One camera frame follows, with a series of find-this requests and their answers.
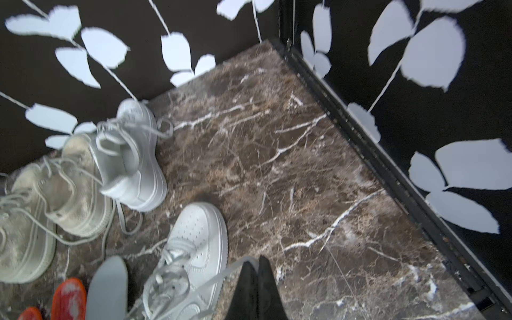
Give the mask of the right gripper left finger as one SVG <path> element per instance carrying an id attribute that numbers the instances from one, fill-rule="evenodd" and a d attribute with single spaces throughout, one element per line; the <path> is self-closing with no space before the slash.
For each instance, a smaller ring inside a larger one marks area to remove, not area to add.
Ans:
<path id="1" fill-rule="evenodd" d="M 256 320 L 258 318 L 257 272 L 250 262 L 245 262 L 225 320 Z"/>

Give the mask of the beige lace sneaker one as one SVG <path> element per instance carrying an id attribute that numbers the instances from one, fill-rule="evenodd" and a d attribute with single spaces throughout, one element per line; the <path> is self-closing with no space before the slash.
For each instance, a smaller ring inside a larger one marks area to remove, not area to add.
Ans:
<path id="1" fill-rule="evenodd" d="M 45 201 L 45 216 L 65 232 L 81 238 L 99 236 L 113 217 L 112 200 L 99 192 L 102 180 L 92 142 L 92 134 L 71 136 L 60 157 L 43 160 L 36 187 Z"/>
<path id="2" fill-rule="evenodd" d="M 41 277 L 55 255 L 55 224 L 36 192 L 40 166 L 24 168 L 11 191 L 1 196 L 1 282 L 29 283 Z"/>

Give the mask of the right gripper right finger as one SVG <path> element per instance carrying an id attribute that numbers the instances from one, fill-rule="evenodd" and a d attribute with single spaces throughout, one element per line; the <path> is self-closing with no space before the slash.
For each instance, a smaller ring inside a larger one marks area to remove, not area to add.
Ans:
<path id="1" fill-rule="evenodd" d="M 288 320 L 268 258 L 259 257 L 258 319 Z"/>

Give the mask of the white sneaker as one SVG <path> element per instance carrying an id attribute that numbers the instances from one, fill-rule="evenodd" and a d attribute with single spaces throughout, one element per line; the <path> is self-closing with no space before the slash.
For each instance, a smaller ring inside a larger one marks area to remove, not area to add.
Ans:
<path id="1" fill-rule="evenodd" d="M 250 256 L 229 265 L 228 251 L 227 226 L 216 206 L 187 205 L 126 319 L 211 319 L 225 278 L 244 263 L 259 266 Z"/>
<path id="2" fill-rule="evenodd" d="M 91 152 L 102 179 L 100 192 L 143 213 L 160 206 L 167 182 L 157 162 L 156 145 L 173 132 L 172 122 L 157 121 L 141 101 L 122 101 L 116 117 L 98 123 L 91 136 Z"/>

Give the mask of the red orange insole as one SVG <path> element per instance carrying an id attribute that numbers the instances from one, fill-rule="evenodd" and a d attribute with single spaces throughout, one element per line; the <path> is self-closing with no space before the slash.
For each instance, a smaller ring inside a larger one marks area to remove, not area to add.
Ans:
<path id="1" fill-rule="evenodd" d="M 17 318 L 17 320 L 43 320 L 40 310 L 36 307 L 28 307 Z"/>

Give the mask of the white insole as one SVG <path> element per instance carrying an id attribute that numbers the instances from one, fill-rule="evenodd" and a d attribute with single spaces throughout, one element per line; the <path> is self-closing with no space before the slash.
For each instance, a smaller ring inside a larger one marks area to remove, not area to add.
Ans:
<path id="1" fill-rule="evenodd" d="M 87 293 L 86 319 L 125 319 L 128 272 L 120 256 L 106 259 L 95 272 Z"/>

